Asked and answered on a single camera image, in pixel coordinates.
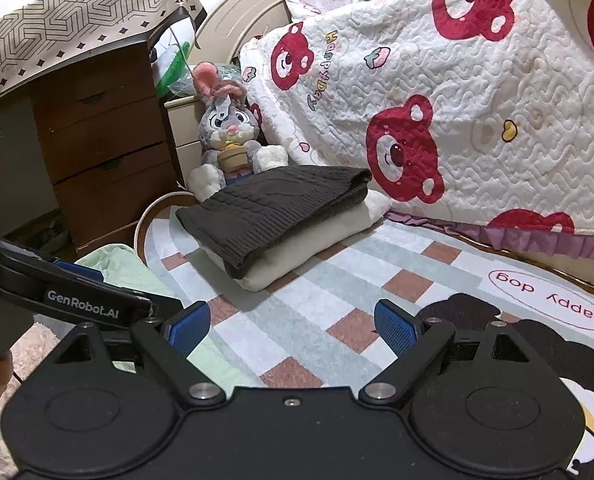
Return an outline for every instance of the purple ruffle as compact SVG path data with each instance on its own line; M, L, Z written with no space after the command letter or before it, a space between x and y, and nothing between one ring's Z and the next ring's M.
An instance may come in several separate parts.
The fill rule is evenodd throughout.
M420 218L394 211L386 213L386 218L406 225L431 227L449 235L463 235L475 242L492 246L496 250L506 249L515 253L546 253L549 256L564 254L570 258L594 260L594 235L486 227Z

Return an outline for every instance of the drawer handle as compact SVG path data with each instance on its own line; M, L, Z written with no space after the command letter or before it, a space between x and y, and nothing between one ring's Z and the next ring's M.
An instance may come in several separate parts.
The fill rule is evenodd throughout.
M113 160L108 160L107 162L104 162L103 164L99 165L99 169L103 170L103 171L112 171L112 170L116 170L119 165L122 163L122 158L114 158Z
M104 90L103 92L99 92L99 94L93 94L91 96L84 97L83 99L80 99L79 102L85 105L93 105L94 103L101 101L101 99L103 99L105 95L106 90Z

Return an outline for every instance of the clear plastic bag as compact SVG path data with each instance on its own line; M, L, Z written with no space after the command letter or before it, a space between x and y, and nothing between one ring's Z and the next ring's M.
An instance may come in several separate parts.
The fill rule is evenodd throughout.
M239 83L241 80L241 69L238 66L231 64L215 63L219 70L219 75L222 79L231 79ZM192 75L188 72L188 69L184 71L184 74L174 83L168 85L170 91L178 97L191 97L195 95L194 85L192 84Z

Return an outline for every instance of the folded dark knit sweater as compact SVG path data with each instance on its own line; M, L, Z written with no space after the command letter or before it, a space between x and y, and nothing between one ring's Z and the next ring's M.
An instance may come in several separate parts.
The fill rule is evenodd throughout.
M370 171L330 166L264 171L180 208L177 218L200 244L243 278L261 254L286 236L362 202Z

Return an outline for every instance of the red oval outline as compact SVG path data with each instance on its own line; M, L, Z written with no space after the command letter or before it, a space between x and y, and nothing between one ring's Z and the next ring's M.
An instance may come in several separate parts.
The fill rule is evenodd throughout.
M554 319L555 321L558 321L560 323L563 323L564 325L573 326L573 327L579 328L581 330L586 330L586 332L594 332L594 329L592 329L592 328L586 328L585 326L577 326L575 324L568 323L566 321L563 321L563 320L559 319L558 317L554 317L554 316L551 316L550 314L546 314L545 312L542 312L538 308L534 308L533 306L530 306L527 303L523 303L522 300L520 300L519 298L514 297L512 294L509 294L508 292L506 292L505 290L503 290L500 286L498 286L492 280L492 278L490 276L492 275L493 272L512 272L513 274L520 274L522 276L529 276L531 278L536 278L540 282L550 283L551 285L555 285L555 286L558 286L559 288L563 288L564 290L567 290L571 294L574 294L575 296L577 296L578 298L580 298L579 294L577 292L575 292L574 290L571 290L570 288L567 288L566 286L560 285L559 283L551 282L550 280L547 280L545 278L542 278L541 276L536 276L534 274L528 274L527 272L519 272L518 270L491 270L488 273L488 280L490 280L490 283L492 283L494 286L496 286L496 288L498 288L500 291L502 291L506 296L509 296L510 298L513 298L514 300L519 301L519 303L521 303L522 305L525 305L530 310L533 310L535 312L539 312L542 316L546 316L546 317L548 317L550 319ZM590 300L584 300L584 301L586 303L590 303L594 307L594 303L592 301L590 301Z

